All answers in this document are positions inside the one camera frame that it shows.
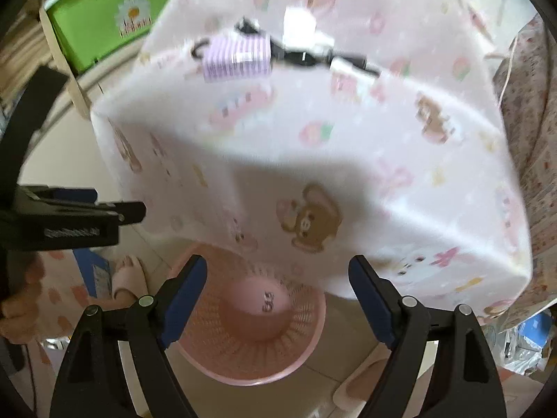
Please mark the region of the person's left hand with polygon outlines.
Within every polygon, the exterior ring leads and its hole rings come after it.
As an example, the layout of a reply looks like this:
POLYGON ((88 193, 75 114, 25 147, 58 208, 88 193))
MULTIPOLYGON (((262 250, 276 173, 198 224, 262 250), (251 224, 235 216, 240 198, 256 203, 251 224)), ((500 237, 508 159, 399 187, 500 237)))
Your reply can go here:
POLYGON ((44 264, 35 254, 25 266, 23 286, 1 303, 1 336, 14 345, 29 343, 36 333, 43 278, 44 264))

